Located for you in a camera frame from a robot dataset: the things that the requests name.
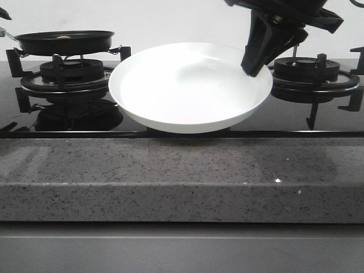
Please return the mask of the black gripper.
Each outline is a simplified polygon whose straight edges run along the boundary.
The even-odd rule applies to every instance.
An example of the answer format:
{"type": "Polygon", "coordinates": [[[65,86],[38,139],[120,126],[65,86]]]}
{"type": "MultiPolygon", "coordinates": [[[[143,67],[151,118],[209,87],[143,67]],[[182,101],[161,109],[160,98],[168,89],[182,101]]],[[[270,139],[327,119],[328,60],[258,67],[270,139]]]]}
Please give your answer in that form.
{"type": "Polygon", "coordinates": [[[225,1],[228,6],[238,5],[252,9],[248,42],[241,62],[244,72],[256,77],[264,65],[269,64],[286,50],[302,43],[308,36],[308,24],[335,33],[344,20],[324,8],[326,1],[242,0],[225,1]],[[275,24],[271,14],[288,17],[301,25],[275,24]]]}

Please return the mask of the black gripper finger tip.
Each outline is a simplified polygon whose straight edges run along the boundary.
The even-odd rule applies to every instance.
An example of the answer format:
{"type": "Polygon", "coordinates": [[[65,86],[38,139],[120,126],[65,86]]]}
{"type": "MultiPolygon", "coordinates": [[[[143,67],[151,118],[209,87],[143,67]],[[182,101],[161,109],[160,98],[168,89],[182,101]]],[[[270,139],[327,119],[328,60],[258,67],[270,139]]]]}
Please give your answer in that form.
{"type": "Polygon", "coordinates": [[[9,13],[3,9],[3,8],[0,8],[0,17],[5,19],[5,20],[12,20],[11,16],[9,15],[9,13]]]}

